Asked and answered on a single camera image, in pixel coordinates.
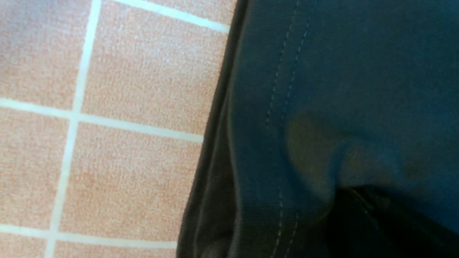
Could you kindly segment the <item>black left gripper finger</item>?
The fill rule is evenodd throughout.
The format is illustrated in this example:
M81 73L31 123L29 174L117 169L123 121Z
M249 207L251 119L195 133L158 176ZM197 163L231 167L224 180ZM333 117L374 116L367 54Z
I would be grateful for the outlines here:
M328 216L331 258L457 258L458 234L369 187L338 190Z

